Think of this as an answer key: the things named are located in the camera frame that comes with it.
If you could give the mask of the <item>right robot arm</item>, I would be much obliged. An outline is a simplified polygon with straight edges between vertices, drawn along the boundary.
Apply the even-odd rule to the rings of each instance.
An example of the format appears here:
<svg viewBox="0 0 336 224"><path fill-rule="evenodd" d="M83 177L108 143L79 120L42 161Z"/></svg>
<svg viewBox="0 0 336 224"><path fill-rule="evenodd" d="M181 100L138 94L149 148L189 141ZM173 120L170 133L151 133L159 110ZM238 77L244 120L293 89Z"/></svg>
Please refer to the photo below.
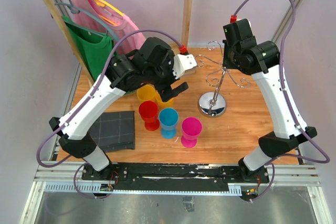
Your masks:
<svg viewBox="0 0 336 224"><path fill-rule="evenodd" d="M298 147L308 137L316 137L317 130L307 126L303 119L295 121L292 118L284 92L290 102L293 97L289 90L281 87L277 45L269 40L259 44L247 19L229 23L223 30L223 66L252 77L262 93L274 126L273 131L260 137L258 146L238 162L238 177L250 182L266 163Z"/></svg>

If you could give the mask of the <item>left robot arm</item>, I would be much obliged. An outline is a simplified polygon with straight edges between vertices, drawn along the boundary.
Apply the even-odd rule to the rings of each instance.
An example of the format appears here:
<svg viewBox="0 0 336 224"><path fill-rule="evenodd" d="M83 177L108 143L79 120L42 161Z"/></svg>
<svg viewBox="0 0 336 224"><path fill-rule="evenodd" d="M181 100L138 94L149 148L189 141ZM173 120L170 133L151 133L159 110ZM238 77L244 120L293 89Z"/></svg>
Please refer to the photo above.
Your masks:
<svg viewBox="0 0 336 224"><path fill-rule="evenodd" d="M80 102L63 117L51 118L49 125L58 132L64 151L89 163L100 179L108 179L112 175L111 162L88 132L96 119L125 93L145 84L153 85L164 102L178 96L188 89L187 83L176 88L171 88L171 84L196 66L192 55L176 55L161 39L147 38L140 49L113 55L106 72Z"/></svg>

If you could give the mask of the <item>magenta wine glass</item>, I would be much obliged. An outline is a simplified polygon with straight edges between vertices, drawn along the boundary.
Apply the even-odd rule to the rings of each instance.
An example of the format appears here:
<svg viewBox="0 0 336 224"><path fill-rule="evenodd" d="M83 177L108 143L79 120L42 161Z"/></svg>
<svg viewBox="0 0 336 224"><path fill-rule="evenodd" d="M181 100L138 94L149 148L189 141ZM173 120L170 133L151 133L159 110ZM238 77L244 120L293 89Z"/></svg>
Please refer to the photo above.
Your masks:
<svg viewBox="0 0 336 224"><path fill-rule="evenodd" d="M182 122L181 143L184 147L192 148L197 144L197 138L203 129L199 119L188 117Z"/></svg>

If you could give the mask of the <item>yellow wine glass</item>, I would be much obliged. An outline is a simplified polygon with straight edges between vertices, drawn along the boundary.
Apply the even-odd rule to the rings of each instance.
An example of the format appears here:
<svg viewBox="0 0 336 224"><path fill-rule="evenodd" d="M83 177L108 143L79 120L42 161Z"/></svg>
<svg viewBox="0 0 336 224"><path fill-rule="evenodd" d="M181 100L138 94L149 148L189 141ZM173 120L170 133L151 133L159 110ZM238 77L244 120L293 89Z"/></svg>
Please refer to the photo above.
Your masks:
<svg viewBox="0 0 336 224"><path fill-rule="evenodd" d="M165 109L165 108L171 108L173 106L173 103L174 103L173 98L169 99L167 102L163 102L160 94L157 91L155 92L155 99L156 99L156 103L158 104L158 106L161 110Z"/></svg>
<svg viewBox="0 0 336 224"><path fill-rule="evenodd" d="M138 100L143 103L146 101L152 101L155 102L155 88L151 85L144 85L141 88L137 89L136 91Z"/></svg>

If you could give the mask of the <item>chrome wine glass rack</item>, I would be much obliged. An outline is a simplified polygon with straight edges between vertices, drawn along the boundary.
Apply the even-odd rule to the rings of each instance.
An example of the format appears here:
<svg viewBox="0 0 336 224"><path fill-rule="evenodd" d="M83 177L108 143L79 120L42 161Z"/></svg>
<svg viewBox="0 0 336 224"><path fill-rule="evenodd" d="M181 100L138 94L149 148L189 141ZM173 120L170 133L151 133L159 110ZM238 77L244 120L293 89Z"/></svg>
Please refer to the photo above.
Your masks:
<svg viewBox="0 0 336 224"><path fill-rule="evenodd" d="M200 112L207 117L217 118L223 115L227 108L227 102L223 95L220 94L222 84L226 75L230 77L232 82L239 88L246 89L249 88L250 82L246 78L240 78L240 83L238 83L231 74L231 70L224 67L224 61L216 61L203 54L196 55L195 60L198 62L197 66L202 68L205 66L203 59L206 59L216 65L218 65L218 70L208 73L205 77L205 82L208 86L213 87L214 91L203 93L198 100L198 109Z"/></svg>

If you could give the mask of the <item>red wine glass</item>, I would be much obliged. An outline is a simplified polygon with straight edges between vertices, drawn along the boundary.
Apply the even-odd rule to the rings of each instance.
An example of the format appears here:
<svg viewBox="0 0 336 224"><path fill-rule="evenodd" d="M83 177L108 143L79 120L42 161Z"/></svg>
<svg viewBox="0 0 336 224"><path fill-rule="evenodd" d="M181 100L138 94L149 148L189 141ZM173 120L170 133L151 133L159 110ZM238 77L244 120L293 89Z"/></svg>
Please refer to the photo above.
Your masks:
<svg viewBox="0 0 336 224"><path fill-rule="evenodd" d="M158 120L159 108L153 101L145 101L139 106L139 114L148 131L156 131L160 127Z"/></svg>

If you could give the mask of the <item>blue wine glass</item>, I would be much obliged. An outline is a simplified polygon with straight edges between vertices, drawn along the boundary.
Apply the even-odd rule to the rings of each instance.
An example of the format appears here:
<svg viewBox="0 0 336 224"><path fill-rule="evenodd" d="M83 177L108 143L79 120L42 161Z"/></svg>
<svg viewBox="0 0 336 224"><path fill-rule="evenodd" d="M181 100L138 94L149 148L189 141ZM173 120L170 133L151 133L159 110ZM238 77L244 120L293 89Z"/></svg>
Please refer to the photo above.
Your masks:
<svg viewBox="0 0 336 224"><path fill-rule="evenodd" d="M172 139L176 136L176 126L178 120L178 113L173 108L165 108L159 113L161 135L163 138Z"/></svg>

